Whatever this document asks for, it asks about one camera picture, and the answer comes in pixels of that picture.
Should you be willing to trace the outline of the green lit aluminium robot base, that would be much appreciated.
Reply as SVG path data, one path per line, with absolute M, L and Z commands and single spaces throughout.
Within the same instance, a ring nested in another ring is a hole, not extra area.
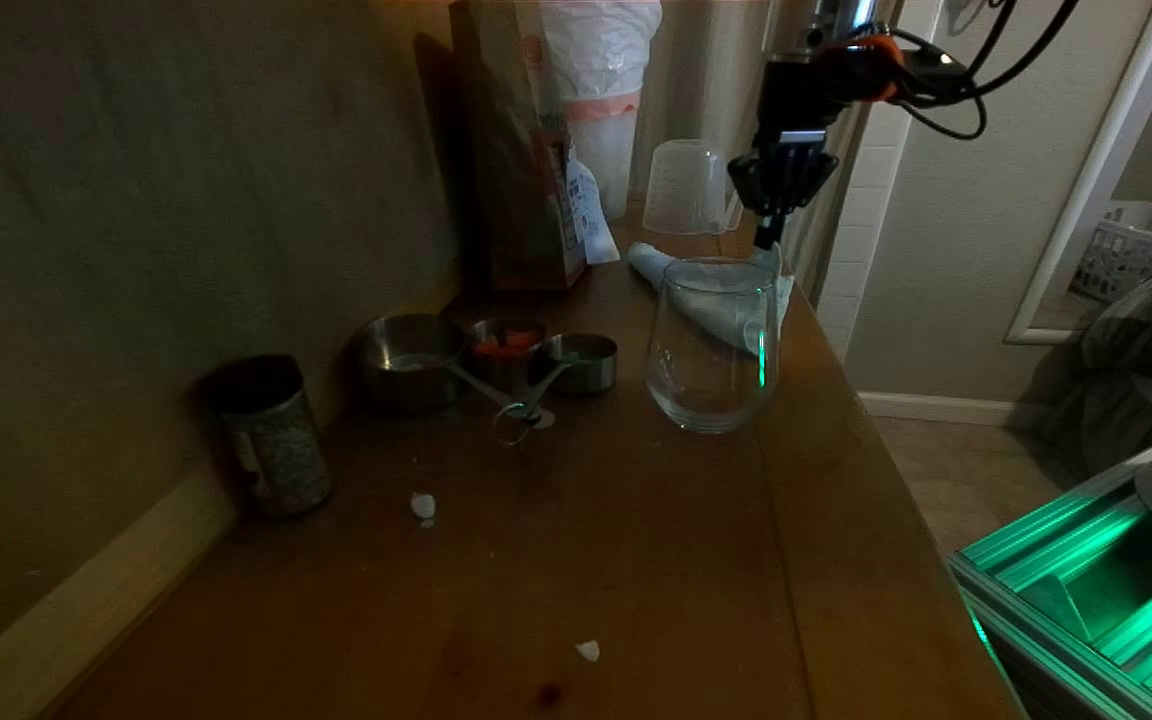
M 1026 720 L 1152 720 L 1152 450 L 952 558 Z

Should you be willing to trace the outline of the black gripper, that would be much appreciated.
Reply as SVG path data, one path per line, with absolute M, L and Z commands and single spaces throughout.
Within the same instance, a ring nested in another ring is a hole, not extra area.
M 856 100 L 885 100 L 898 62 L 888 45 L 833 45 L 802 62 L 766 62 L 751 153 L 726 166 L 730 187 L 755 212 L 755 249 L 781 249 L 836 161 L 823 153 L 833 122 Z

